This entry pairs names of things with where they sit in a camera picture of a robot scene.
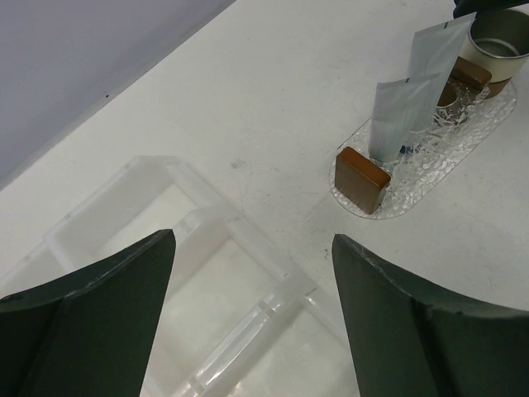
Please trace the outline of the cream metal cup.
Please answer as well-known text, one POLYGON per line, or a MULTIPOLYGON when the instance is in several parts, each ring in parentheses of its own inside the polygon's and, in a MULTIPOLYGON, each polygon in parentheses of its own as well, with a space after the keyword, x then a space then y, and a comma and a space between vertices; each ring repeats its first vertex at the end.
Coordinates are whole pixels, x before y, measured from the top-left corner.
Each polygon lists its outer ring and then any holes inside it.
POLYGON ((528 14, 515 8, 481 13, 470 26, 460 56, 490 72, 490 98, 528 61, 528 29, 528 14))

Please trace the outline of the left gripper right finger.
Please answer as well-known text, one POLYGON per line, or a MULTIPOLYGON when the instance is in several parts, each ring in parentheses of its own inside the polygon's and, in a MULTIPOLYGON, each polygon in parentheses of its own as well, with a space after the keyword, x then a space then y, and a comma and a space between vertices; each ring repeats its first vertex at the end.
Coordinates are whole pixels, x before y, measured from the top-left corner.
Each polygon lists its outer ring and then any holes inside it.
POLYGON ((331 254, 361 395, 527 395, 527 311, 444 288, 344 234, 331 254))

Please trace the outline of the green cap toothpaste tube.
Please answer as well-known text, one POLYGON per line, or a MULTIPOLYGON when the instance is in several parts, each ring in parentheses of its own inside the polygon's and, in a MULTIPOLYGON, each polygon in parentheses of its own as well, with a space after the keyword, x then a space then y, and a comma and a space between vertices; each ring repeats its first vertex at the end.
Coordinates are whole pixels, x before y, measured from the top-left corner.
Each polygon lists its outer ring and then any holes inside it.
POLYGON ((372 159, 391 163, 398 158, 438 76, 426 74, 377 83, 368 144, 372 159))

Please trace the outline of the white dark-cap toothpaste tube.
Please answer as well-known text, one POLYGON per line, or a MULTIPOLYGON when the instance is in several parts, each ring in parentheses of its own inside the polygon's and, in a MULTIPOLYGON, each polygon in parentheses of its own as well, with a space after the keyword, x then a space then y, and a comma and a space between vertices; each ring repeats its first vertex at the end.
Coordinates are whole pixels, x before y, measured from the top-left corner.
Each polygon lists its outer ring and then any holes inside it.
POLYGON ((412 40, 408 65, 410 76, 435 74, 412 125, 413 132, 425 131, 433 121, 436 106, 450 76, 476 13, 458 17, 417 31, 412 40))

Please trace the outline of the clear textured glass tray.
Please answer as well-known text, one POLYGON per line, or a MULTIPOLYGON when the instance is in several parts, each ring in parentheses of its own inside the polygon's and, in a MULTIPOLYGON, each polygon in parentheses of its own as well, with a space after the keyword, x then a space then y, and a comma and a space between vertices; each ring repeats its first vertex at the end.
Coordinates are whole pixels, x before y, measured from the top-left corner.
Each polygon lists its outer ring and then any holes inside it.
POLYGON ((391 219, 411 210, 436 187, 471 151, 512 113, 517 92, 511 80, 489 83, 482 89, 449 77, 447 86, 456 99, 436 110, 433 123, 424 132, 410 134, 398 159, 379 164, 391 176, 383 190, 380 205, 368 214, 336 187, 336 164, 329 171, 329 183, 335 200, 360 218, 391 219))

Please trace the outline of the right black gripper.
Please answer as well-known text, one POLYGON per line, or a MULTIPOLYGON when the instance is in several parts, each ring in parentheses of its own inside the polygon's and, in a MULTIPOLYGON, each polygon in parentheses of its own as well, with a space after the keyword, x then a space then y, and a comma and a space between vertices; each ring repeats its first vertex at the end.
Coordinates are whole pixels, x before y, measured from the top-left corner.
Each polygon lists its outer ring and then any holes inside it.
POLYGON ((483 13, 519 7, 528 4, 528 0, 455 0, 453 18, 459 18, 471 13, 483 13))

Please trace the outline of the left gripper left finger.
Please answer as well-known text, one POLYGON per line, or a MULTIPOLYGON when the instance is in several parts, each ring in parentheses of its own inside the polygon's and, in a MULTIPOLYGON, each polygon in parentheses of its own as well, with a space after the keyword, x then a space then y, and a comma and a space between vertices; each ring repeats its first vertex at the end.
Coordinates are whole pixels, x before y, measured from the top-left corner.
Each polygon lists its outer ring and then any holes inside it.
POLYGON ((138 396, 173 269, 170 229, 1 300, 3 396, 138 396))

